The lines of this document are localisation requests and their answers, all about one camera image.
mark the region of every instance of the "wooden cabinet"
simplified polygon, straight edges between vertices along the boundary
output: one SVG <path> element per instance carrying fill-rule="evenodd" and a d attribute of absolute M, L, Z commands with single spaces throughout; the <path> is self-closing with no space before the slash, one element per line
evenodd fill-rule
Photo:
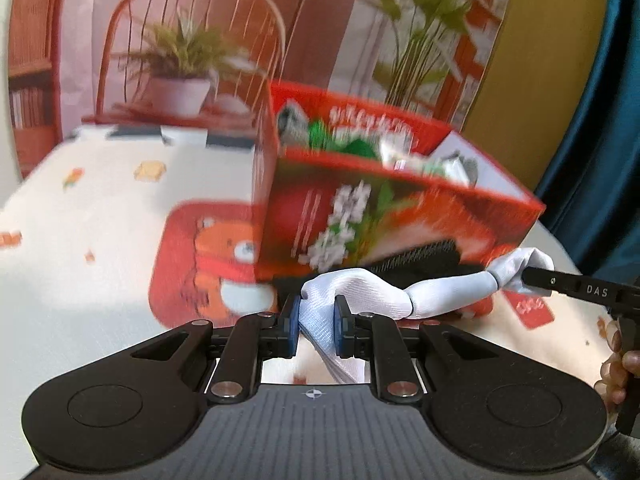
<path fill-rule="evenodd" d="M 9 105 L 22 176 L 62 140 L 58 34 L 62 0 L 13 0 Z"/>

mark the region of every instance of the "yellow wall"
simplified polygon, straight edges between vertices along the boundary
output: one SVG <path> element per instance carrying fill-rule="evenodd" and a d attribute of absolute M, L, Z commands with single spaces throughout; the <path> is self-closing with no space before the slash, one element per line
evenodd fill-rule
<path fill-rule="evenodd" d="M 606 0 L 510 0 L 463 129 L 533 189 L 580 100 Z"/>

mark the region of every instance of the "blue curtain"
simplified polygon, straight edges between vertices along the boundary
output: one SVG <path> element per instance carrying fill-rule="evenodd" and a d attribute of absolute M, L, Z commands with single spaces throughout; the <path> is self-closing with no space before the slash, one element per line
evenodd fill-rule
<path fill-rule="evenodd" d="M 640 276 L 640 0 L 608 0 L 587 85 L 536 195 L 581 272 Z"/>

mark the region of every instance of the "red tag print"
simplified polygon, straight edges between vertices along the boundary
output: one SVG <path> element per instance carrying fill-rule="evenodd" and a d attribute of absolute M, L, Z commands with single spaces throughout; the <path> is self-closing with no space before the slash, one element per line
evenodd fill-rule
<path fill-rule="evenodd" d="M 522 324 L 529 330 L 551 323 L 554 313 L 551 312 L 545 301 L 539 296 L 527 296 L 504 290 L 502 292 Z"/>

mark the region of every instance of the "open cardboard box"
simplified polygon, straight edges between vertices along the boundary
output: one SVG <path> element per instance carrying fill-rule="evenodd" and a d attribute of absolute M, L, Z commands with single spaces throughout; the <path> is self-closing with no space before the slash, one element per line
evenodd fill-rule
<path fill-rule="evenodd" d="M 487 264 L 517 247 L 544 211 L 504 168 L 441 121 L 287 82 L 272 82 L 269 94 L 254 161 L 261 277 L 357 266 L 446 238 L 456 241 L 462 262 Z M 389 121 L 411 131 L 414 153 L 459 151 L 475 159 L 478 182 L 464 187 L 355 155 L 281 146 L 275 117 L 287 100 L 330 126 Z"/>

